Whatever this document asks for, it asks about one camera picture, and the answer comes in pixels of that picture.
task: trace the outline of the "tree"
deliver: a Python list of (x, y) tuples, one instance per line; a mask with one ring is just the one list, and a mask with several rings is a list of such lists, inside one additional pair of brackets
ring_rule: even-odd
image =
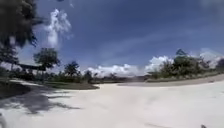
[(37, 15), (35, 0), (1, 0), (0, 1), (0, 43), (3, 46), (23, 47), (27, 42), (36, 44), (33, 28), (43, 23)]
[(84, 80), (86, 80), (88, 83), (92, 83), (93, 77), (92, 72), (87, 70), (83, 75)]
[(53, 48), (42, 48), (39, 53), (34, 54), (34, 61), (44, 68), (53, 68), (54, 65), (60, 65), (58, 52)]
[(177, 56), (187, 56), (187, 53), (184, 52), (182, 49), (178, 49), (176, 52)]
[(170, 61), (165, 61), (162, 64), (162, 69), (160, 70), (161, 76), (164, 78), (171, 77), (173, 75), (173, 64)]
[(78, 75), (79, 64), (76, 61), (72, 61), (71, 63), (65, 65), (65, 74), (69, 76)]
[(224, 59), (220, 59), (216, 65), (218, 71), (224, 71)]

